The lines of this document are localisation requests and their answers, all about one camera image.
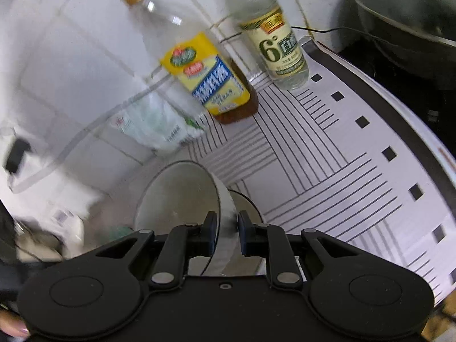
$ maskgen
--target plastic bottle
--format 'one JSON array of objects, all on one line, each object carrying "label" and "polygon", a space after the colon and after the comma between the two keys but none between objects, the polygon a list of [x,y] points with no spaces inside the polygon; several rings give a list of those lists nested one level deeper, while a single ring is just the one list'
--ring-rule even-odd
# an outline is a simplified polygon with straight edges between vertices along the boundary
[{"label": "plastic bottle", "polygon": [[203,22],[157,0],[124,1],[141,22],[149,55],[159,59],[218,122],[232,123],[256,113],[256,91]]},{"label": "plastic bottle", "polygon": [[232,17],[264,59],[270,77],[283,90],[302,86],[309,68],[277,0],[226,0]]}]

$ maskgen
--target clear liquid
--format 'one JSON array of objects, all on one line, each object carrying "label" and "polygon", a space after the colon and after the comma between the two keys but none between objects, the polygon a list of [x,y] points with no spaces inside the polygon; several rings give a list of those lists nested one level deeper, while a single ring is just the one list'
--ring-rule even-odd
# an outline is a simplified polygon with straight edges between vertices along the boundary
[{"label": "clear liquid", "polygon": [[[227,5],[232,17],[238,22],[247,22],[259,18],[279,6],[276,0],[227,0]],[[294,90],[301,87],[309,79],[309,67],[307,63],[299,72],[288,77],[277,77],[268,70],[275,85],[282,90]]]}]

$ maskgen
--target plastic bag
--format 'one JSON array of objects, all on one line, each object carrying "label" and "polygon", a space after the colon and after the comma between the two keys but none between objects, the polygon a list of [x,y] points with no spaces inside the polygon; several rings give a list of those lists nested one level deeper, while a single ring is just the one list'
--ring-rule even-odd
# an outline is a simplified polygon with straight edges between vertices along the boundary
[{"label": "plastic bag", "polygon": [[195,120],[181,116],[165,99],[151,92],[111,119],[110,125],[158,155],[176,151],[204,134]]}]

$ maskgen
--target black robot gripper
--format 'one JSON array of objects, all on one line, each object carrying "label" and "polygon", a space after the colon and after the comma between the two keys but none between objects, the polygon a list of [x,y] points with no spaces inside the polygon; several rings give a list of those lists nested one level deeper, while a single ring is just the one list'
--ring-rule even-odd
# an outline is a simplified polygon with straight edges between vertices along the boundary
[{"label": "black robot gripper", "polygon": [[420,276],[314,229],[286,234],[245,211],[238,226],[266,276],[186,274],[215,250],[214,212],[168,235],[138,231],[25,283],[29,341],[422,341],[434,296]]}]

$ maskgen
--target screw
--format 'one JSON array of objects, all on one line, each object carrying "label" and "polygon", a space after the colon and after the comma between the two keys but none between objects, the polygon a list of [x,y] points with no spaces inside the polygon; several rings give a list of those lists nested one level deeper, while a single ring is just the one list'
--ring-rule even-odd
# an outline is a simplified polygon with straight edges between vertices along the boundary
[{"label": "screw", "polygon": [[283,284],[294,284],[299,281],[300,277],[295,273],[280,273],[277,280]]},{"label": "screw", "polygon": [[152,281],[157,284],[169,284],[174,280],[171,273],[156,273],[152,275]]}]

